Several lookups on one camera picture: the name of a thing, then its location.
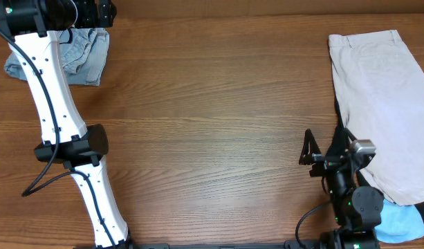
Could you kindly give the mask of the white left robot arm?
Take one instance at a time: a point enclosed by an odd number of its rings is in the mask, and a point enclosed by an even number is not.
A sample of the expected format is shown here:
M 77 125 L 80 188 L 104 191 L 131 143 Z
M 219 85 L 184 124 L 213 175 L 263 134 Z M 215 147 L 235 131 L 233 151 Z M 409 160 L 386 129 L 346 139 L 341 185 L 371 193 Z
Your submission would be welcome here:
M 107 174 L 107 134 L 87 126 L 71 95 L 60 56 L 59 31 L 109 28 L 117 10 L 110 0 L 0 0 L 0 36 L 24 71 L 42 131 L 35 148 L 46 166 L 23 191 L 29 196 L 71 176 L 91 219 L 96 248 L 132 248 Z

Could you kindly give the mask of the light blue denim shorts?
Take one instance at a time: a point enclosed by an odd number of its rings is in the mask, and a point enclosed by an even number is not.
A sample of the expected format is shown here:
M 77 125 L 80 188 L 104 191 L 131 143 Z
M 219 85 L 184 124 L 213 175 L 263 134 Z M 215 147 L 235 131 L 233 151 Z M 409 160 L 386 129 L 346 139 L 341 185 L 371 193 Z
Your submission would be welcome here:
M 98 86 L 109 49 L 109 33 L 103 28 L 84 28 L 56 32 L 67 82 Z

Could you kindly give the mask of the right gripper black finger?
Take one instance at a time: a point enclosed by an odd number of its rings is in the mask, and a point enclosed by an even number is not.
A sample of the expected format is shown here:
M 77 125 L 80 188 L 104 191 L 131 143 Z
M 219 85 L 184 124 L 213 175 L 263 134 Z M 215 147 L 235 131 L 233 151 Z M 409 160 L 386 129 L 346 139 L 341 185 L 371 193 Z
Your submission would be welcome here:
M 322 160 L 322 153 L 317 145 L 315 137 L 310 129 L 304 134 L 304 144 L 299 157 L 300 165 L 312 165 Z
M 349 148 L 352 140 L 356 137 L 343 126 L 337 126 L 332 138 L 332 155 L 341 156 Z

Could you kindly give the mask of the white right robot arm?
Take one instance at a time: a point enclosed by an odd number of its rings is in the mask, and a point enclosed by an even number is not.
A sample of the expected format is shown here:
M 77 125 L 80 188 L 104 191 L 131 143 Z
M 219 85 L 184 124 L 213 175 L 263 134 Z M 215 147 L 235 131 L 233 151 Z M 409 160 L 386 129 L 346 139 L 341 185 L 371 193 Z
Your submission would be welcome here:
M 311 177 L 320 177 L 329 201 L 308 211 L 295 229 L 299 248 L 379 248 L 375 227 L 381 224 L 383 194 L 371 186 L 359 186 L 356 174 L 374 159 L 376 147 L 370 140 L 358 140 L 348 129 L 344 151 L 327 156 L 320 148 L 310 129 L 304 134 L 299 164 L 311 165 Z M 339 228 L 323 232 L 314 242 L 304 242 L 299 228 L 312 213 L 331 205 Z

